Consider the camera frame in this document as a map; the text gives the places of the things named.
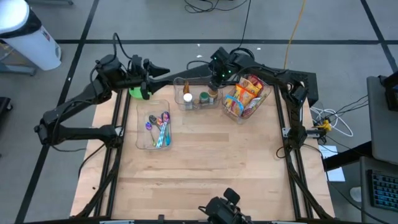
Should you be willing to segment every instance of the white trash can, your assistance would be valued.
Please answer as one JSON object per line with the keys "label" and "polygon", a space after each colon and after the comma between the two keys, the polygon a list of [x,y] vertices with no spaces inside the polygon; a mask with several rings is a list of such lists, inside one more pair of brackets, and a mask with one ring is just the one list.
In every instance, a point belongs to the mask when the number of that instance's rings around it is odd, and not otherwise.
{"label": "white trash can", "polygon": [[61,48],[24,0],[0,0],[0,39],[42,70],[61,64]]}

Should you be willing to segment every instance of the white bottle cap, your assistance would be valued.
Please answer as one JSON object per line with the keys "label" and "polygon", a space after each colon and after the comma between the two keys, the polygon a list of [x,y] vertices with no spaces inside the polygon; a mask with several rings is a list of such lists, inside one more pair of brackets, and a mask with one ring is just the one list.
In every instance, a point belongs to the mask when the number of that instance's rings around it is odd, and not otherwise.
{"label": "white bottle cap", "polygon": [[184,94],[184,97],[183,97],[183,99],[184,99],[184,101],[185,102],[191,102],[192,101],[192,94],[191,93],[186,93],[186,94]]}

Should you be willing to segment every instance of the paper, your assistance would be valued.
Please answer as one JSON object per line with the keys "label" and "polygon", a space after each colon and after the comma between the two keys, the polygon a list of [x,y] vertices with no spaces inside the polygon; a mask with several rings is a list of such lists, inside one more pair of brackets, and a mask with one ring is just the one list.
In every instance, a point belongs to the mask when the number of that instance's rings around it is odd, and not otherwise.
{"label": "paper", "polygon": [[[319,145],[319,150],[322,153],[322,157],[326,159],[327,157],[331,157],[337,155],[337,148],[336,146],[321,146]],[[331,182],[345,182],[346,179],[344,178],[343,168],[339,167],[337,169],[328,171],[329,181]]]}

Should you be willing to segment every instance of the clear plastic bin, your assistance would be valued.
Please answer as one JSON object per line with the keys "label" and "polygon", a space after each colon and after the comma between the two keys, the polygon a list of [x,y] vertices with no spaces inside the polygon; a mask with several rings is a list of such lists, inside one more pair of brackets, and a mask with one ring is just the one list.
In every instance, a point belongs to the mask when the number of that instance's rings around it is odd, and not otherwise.
{"label": "clear plastic bin", "polygon": [[[150,130],[147,129],[147,122],[150,122],[149,116],[154,116],[155,118],[161,118],[164,112],[169,113],[169,121],[167,122],[167,126],[165,128],[165,132],[163,135],[163,141],[160,147],[157,147],[157,143],[160,136],[160,130],[162,129],[161,122],[159,121],[158,125],[154,125],[151,123],[152,128]],[[142,101],[137,105],[137,141],[136,146],[139,149],[150,149],[150,150],[159,150],[159,149],[167,149],[171,146],[172,143],[172,135],[171,135],[171,120],[172,115],[170,114],[170,106],[167,100],[159,100],[159,101]]]}
{"label": "clear plastic bin", "polygon": [[[213,99],[213,101],[209,101],[206,103],[200,103],[200,93],[208,92],[209,87],[207,84],[209,83],[209,77],[203,78],[175,78],[174,79],[174,97],[175,102],[178,104],[178,107],[182,111],[189,111],[189,110],[200,110],[200,109],[210,109],[210,108],[217,108],[220,104],[221,100],[223,99],[223,91],[218,90],[217,97]],[[183,96],[184,96],[184,85],[185,81],[189,83],[189,92],[192,94],[192,103],[185,103]]]}
{"label": "clear plastic bin", "polygon": [[[250,76],[250,74],[243,75],[243,78],[247,78]],[[256,103],[256,105],[252,108],[252,110],[249,113],[244,113],[241,116],[236,115],[234,112],[232,112],[229,108],[227,108],[226,105],[226,97],[222,99],[223,102],[223,111],[226,115],[228,115],[232,120],[237,122],[238,124],[243,124],[245,120],[249,119],[250,116],[257,110],[257,108],[261,105],[262,102],[269,96],[271,93],[271,87],[266,84],[264,81],[260,80],[260,82],[263,85],[263,89],[259,93],[259,98],[260,100]],[[226,96],[233,96],[235,92],[235,87],[226,95]]]}

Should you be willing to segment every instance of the concrete floor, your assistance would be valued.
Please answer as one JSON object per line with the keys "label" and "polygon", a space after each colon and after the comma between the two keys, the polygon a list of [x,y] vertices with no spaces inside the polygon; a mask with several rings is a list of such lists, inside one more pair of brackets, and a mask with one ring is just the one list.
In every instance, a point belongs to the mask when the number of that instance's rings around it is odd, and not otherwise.
{"label": "concrete floor", "polygon": [[[229,8],[241,1],[221,1],[220,7]],[[3,155],[0,158],[1,224],[15,220],[41,149],[33,127],[44,111],[57,104],[67,74],[73,71],[73,59],[80,56],[68,97],[81,92],[89,82],[88,74],[94,61],[112,53],[111,44],[78,45],[93,3],[97,0],[75,0],[74,6],[32,3],[34,12],[50,34],[60,43],[66,43],[60,44],[63,62],[55,70],[38,71],[34,77],[0,74],[0,95],[8,96],[14,102],[14,110],[2,123],[0,132],[0,153]],[[267,40],[289,39],[301,3],[252,0],[245,39],[259,41],[255,41],[258,44],[243,44],[243,47],[251,49],[258,62],[270,67],[283,66],[285,42],[269,44]],[[384,38],[398,40],[395,11],[398,2],[367,0],[367,3]],[[172,72],[184,70],[186,63],[197,59],[197,55],[210,60],[210,55],[220,46],[227,50],[237,47],[231,43],[242,36],[247,4],[234,11],[204,14],[189,14],[184,11],[184,5],[181,0],[99,0],[86,38],[110,40],[113,32],[117,32],[124,40],[150,40],[145,44],[126,44],[124,48],[129,54],[149,58]],[[288,68],[317,73],[319,107],[322,103],[325,108],[341,108],[366,95],[366,77],[392,73],[381,44],[363,42],[353,45],[353,42],[344,41],[378,40],[360,0],[308,0],[295,39],[313,40],[291,46]],[[76,54],[82,47],[81,54]],[[388,48],[392,56],[398,57],[398,45],[388,45]],[[94,111],[92,106],[66,125],[90,126]],[[367,108],[346,113],[343,118],[353,130],[354,137],[336,132],[331,132],[330,136],[349,147],[370,140],[368,116]],[[68,142],[60,147],[75,149],[85,147],[85,144],[85,141]],[[341,146],[337,148],[340,152],[346,150]],[[84,152],[65,154],[50,150],[26,222],[69,216],[83,156]],[[348,195],[351,187],[359,185],[359,164],[346,166],[343,170],[346,182],[335,185]],[[338,218],[361,221],[360,212],[332,188],[331,196]]]}

